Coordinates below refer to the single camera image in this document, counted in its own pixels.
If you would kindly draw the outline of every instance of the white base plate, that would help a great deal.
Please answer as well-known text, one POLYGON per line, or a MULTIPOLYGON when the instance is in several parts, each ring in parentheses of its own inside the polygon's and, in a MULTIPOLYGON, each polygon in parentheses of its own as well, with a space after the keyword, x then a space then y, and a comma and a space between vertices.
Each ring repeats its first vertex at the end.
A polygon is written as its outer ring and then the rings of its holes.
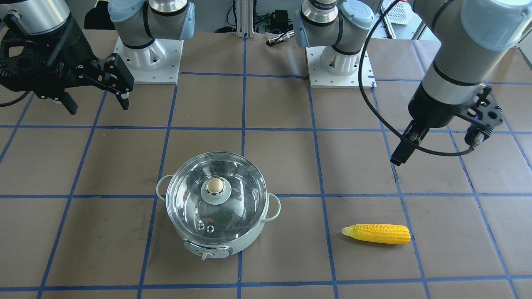
POLYGON ((183 41, 172 39, 158 39, 158 41, 166 49, 166 61, 157 69, 143 71, 130 67, 126 61, 128 57, 124 50, 124 45, 120 37, 118 38, 114 51, 124 60, 124 63, 135 78, 135 84, 177 84, 179 66, 181 65, 181 53, 183 52, 183 41))
MULTIPOLYGON (((309 67, 310 87, 313 88, 358 88, 359 71, 358 69, 350 76, 337 76, 329 73, 320 64, 321 52, 325 46, 306 48, 306 61, 309 67)), ((368 54, 364 57, 362 66, 362 86, 366 89, 376 87, 377 83, 371 69, 368 54)))

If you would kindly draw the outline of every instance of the glass lid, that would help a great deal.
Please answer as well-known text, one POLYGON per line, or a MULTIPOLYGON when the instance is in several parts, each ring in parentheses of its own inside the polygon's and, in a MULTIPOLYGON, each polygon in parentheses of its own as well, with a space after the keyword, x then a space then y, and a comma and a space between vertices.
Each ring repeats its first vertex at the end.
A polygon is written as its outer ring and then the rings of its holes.
POLYGON ((179 168, 166 202, 170 219, 185 238, 199 245, 221 245, 261 221, 266 186, 260 171, 244 157, 210 152, 179 168))

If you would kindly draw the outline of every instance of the white pot handle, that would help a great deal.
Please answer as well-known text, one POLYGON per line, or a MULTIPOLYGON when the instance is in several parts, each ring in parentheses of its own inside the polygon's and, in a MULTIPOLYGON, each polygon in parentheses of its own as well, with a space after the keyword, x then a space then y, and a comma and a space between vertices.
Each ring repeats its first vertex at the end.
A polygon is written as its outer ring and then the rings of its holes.
POLYGON ((158 197, 160 200, 162 200, 162 201, 164 201, 164 197, 162 197, 161 193, 159 192, 159 187, 161 186, 161 183, 162 183, 163 181, 166 181, 168 178, 171 178, 171 177, 173 177, 173 175, 167 175, 167 176, 162 177, 162 178, 157 182, 157 186, 155 187, 155 194, 157 194, 157 197, 158 197))
POLYGON ((275 213, 275 215, 273 215, 270 218, 262 219, 262 223, 266 223, 266 222, 270 222, 272 220, 275 220, 275 218, 277 218, 277 216, 279 216, 279 213, 281 212, 281 201, 279 200, 279 198, 277 196, 275 196, 275 194, 268 193, 268 201, 270 200, 271 197, 273 197, 273 199, 277 201, 277 213, 275 213))

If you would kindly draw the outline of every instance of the corn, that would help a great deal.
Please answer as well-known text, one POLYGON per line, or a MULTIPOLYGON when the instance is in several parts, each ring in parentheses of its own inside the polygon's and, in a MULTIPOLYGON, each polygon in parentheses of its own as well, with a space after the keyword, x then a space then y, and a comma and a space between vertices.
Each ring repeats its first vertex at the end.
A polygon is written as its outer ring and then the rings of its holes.
POLYGON ((344 227, 342 234, 357 240, 375 243, 406 244, 410 242, 410 231, 403 225, 357 224, 344 227))

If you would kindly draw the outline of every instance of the pot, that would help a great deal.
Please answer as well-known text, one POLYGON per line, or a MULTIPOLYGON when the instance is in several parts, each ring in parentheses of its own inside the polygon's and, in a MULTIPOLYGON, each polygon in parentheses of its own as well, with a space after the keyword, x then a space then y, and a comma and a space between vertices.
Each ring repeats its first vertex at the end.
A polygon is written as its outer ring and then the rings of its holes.
POLYGON ((267 193, 260 171, 244 157, 229 152, 209 152, 164 176, 156 187, 186 249, 205 259, 236 254, 257 239, 264 224, 281 212, 281 202, 267 193), (161 183, 170 179, 166 199, 161 183), (270 199, 277 213, 267 218, 270 199))

